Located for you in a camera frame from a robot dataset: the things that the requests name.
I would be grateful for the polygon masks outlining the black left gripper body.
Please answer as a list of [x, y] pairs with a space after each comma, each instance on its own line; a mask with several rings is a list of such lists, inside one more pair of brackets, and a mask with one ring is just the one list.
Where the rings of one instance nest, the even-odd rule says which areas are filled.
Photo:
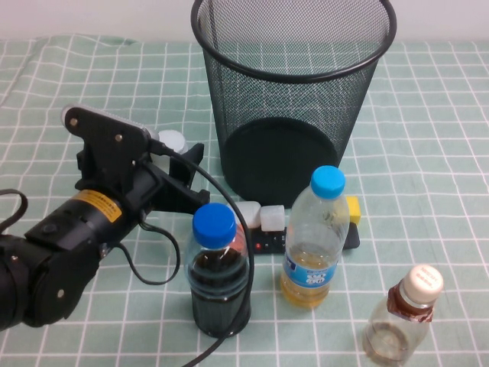
[[82, 178], [74, 199], [109, 222], [151, 208], [163, 190], [163, 171], [142, 148], [84, 147], [76, 159]]

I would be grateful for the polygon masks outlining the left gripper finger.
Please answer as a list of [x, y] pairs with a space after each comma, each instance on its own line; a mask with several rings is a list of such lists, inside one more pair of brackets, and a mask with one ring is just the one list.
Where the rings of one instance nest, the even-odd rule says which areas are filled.
[[148, 167], [147, 172], [156, 180], [157, 186], [151, 194], [147, 214], [155, 211], [193, 215], [200, 207], [210, 203], [208, 190], [196, 192], [190, 188], [193, 179], [184, 183], [158, 167]]
[[198, 166], [204, 155], [203, 143], [193, 145], [186, 153], [176, 153], [170, 158], [169, 175], [183, 186], [190, 188], [196, 174], [194, 165]]

